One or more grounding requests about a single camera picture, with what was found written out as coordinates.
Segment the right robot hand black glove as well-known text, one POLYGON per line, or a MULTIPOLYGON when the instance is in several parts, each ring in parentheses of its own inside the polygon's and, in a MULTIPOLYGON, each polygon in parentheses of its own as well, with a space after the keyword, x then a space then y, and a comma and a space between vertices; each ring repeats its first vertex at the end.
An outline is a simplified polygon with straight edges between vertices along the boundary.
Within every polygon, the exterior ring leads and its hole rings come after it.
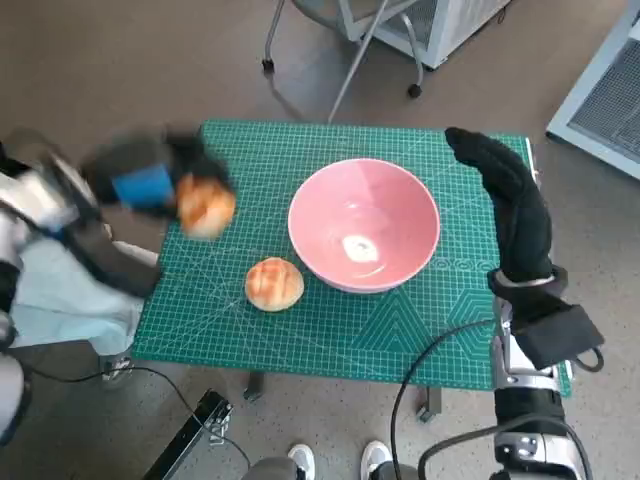
POLYGON ((479 132, 449 127, 445 138, 456 160, 481 174, 493 203, 502 273, 514 283, 550 278, 551 218, 522 158, 479 132))

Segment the left robot hand blue tape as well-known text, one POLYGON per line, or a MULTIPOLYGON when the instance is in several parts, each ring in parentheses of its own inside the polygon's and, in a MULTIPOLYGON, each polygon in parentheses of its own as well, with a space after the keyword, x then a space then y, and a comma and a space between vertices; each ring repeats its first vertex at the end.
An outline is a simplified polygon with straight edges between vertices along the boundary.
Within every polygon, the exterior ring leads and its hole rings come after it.
POLYGON ((178 216, 178 186, 189 177, 234 190, 225 162, 197 131, 129 133, 86 156, 79 171, 100 204, 157 218, 178 216))

